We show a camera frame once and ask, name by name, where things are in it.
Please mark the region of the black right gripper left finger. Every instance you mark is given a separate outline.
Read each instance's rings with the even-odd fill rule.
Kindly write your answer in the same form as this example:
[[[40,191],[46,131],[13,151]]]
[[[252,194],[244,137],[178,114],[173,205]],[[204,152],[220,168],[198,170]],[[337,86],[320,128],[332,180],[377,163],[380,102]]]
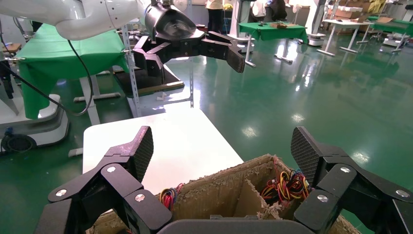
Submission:
[[[153,148],[149,126],[131,142],[111,147],[93,169],[49,193],[35,233],[83,234],[108,210],[134,234],[159,232],[172,214],[142,183]]]

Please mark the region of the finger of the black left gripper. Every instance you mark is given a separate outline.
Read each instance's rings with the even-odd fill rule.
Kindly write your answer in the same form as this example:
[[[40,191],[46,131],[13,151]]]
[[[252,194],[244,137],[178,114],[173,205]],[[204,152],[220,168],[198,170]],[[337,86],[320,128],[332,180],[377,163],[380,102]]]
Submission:
[[[142,36],[132,49],[135,66],[147,71],[149,77],[163,78],[163,63],[171,59],[170,42],[157,43],[149,36]]]
[[[244,72],[245,58],[241,55],[238,41],[234,38],[209,31],[201,39],[200,53],[206,57],[225,60],[237,73]]]

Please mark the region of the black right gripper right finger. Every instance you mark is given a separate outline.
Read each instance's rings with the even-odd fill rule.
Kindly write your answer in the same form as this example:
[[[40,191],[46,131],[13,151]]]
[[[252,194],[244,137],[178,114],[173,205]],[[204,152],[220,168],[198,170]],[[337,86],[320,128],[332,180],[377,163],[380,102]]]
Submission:
[[[412,233],[413,194],[408,189],[364,170],[341,148],[317,142],[301,126],[293,130],[291,154],[312,187],[295,210],[295,221],[325,234],[347,210],[376,234]]]

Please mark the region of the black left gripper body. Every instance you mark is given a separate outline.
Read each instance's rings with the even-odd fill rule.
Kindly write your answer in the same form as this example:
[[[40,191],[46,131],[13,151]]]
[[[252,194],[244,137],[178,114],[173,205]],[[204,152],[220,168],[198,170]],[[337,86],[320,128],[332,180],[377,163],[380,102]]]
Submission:
[[[171,43],[171,59],[201,55],[201,39],[206,34],[175,6],[150,3],[145,14],[145,26],[153,41]]]

